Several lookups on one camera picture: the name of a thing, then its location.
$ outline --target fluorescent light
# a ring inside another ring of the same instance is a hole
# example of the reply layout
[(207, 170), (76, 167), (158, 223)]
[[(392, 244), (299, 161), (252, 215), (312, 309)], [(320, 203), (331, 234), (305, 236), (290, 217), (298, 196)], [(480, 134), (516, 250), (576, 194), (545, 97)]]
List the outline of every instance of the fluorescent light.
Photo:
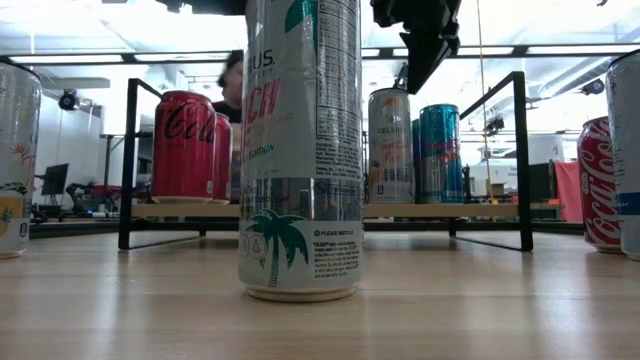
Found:
[(380, 56), (380, 50), (378, 50), (378, 49), (362, 49), (362, 56), (378, 57), (378, 56)]
[(532, 46), (527, 54), (625, 54), (640, 49), (640, 45), (573, 45), (573, 46)]
[[(482, 47), (483, 55), (509, 55), (513, 52), (511, 46), (484, 46)], [(459, 56), (480, 56), (480, 47), (463, 46), (458, 49)]]
[(134, 55), (136, 60), (149, 61), (149, 62), (161, 62), (161, 61), (216, 61), (226, 60), (229, 56), (228, 52), (215, 52), (215, 53), (175, 53), (175, 54), (143, 54)]
[(56, 56), (10, 56), (16, 64), (62, 64), (62, 63), (119, 63), (120, 55), (56, 55)]
[(393, 49), (393, 56), (409, 56), (409, 49)]
[(219, 76), (194, 76), (193, 83), (216, 83), (218, 82)]

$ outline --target celsius energy drink can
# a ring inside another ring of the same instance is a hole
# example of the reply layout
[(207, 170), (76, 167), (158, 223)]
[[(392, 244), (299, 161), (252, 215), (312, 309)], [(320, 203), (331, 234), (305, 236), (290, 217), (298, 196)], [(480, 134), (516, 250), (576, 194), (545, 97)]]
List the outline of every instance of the celsius energy drink can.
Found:
[(410, 204), (413, 158), (409, 95), (382, 89), (369, 96), (369, 202)]
[(360, 2), (247, 3), (239, 277), (250, 295), (352, 294), (362, 270)]
[(607, 99), (622, 251), (640, 261), (640, 50), (613, 61)]
[(0, 62), (0, 258), (29, 241), (41, 94), (35, 73)]

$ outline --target black robotic arm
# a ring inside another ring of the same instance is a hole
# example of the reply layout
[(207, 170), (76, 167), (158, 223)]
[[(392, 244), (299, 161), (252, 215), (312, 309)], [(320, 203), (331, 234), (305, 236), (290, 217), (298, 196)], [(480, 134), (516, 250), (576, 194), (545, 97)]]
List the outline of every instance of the black robotic arm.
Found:
[[(177, 12), (189, 4), (194, 14), (244, 15), (245, 0), (157, 0)], [(458, 9), (462, 0), (370, 0), (381, 27), (403, 23), (400, 36), (409, 49), (407, 90), (417, 93), (429, 76), (460, 47)]]

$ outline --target red coca-cola can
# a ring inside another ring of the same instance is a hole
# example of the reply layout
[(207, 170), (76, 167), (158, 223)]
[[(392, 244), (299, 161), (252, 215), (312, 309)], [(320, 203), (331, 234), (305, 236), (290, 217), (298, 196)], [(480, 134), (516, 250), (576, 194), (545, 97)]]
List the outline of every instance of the red coca-cola can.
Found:
[(213, 143), (213, 202), (228, 204), (231, 199), (231, 123), (229, 117), (216, 114)]
[(168, 91), (156, 108), (151, 196), (207, 203), (213, 194), (215, 110), (203, 95)]
[(609, 118), (588, 121), (578, 138), (585, 241), (601, 252), (620, 252), (618, 200)]

